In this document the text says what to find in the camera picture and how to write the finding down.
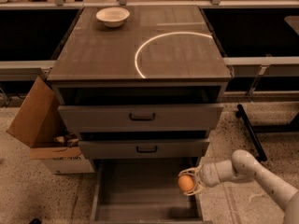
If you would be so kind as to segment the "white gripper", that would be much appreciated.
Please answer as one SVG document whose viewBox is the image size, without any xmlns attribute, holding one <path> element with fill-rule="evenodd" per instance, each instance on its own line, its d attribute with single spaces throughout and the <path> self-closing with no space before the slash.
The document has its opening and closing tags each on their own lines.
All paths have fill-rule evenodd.
<svg viewBox="0 0 299 224">
<path fill-rule="evenodd" d="M 206 163 L 200 168 L 188 168 L 182 170 L 178 175 L 199 176 L 200 182 L 209 188 L 215 187 L 222 182 L 232 181 L 236 178 L 235 169 L 230 160 Z M 184 194 L 187 196 L 193 196 L 203 191 L 205 187 L 201 183 L 194 182 L 193 190 L 184 192 Z"/>
</svg>

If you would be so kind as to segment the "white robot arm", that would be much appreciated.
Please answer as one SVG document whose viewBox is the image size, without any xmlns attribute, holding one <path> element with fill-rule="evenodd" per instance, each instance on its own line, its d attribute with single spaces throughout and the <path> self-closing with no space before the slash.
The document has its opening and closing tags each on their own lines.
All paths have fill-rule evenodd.
<svg viewBox="0 0 299 224">
<path fill-rule="evenodd" d="M 299 224 L 299 189 L 264 168 L 250 153 L 239 149 L 230 160 L 206 163 L 181 171 L 178 187 L 186 196 L 224 182 L 253 179 L 284 212 L 282 224 Z"/>
</svg>

